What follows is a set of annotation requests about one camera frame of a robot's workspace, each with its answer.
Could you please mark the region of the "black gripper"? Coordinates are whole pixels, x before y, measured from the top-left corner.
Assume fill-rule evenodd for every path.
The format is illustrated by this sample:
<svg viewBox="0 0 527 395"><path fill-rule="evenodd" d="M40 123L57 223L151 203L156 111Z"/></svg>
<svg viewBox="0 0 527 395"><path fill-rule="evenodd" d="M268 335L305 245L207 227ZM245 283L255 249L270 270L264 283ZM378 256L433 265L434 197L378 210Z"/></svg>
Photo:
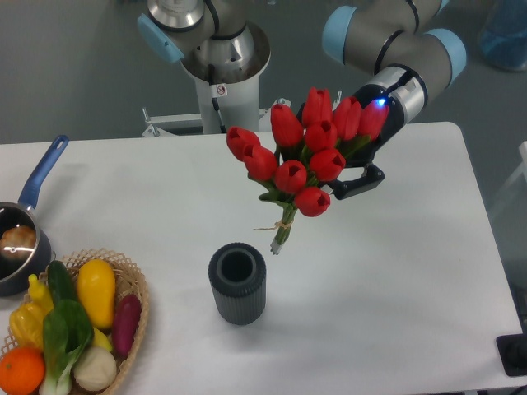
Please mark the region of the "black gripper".
<svg viewBox="0 0 527 395"><path fill-rule="evenodd" d="M376 188L385 173L373 161L376 152L401 128L401 104L384 87L367 84L354 95L332 105L329 91L312 88L297 118L304 128L296 151L306 162L320 152L334 149L347 167L363 167L354 180L335 179L326 184L331 193L344 200Z"/></svg>

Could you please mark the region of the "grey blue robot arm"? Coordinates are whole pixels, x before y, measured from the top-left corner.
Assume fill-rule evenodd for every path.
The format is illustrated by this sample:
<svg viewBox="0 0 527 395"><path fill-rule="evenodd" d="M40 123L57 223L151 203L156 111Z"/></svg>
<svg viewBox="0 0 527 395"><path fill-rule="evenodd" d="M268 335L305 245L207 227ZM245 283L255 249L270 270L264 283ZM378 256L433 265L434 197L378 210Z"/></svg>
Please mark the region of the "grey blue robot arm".
<svg viewBox="0 0 527 395"><path fill-rule="evenodd" d="M422 27L442 1L375 1L365 9L342 6L327 20L324 52L335 61L371 74L356 92L361 105L389 109L380 138L347 165L362 177L333 181L340 200L375 188L384 178L376 151L464 70L466 50L449 30ZM203 131L231 126L259 129L260 77L271 51L268 37L246 16L242 1L150 1L137 21L141 37L168 63L180 63L194 80Z"/></svg>

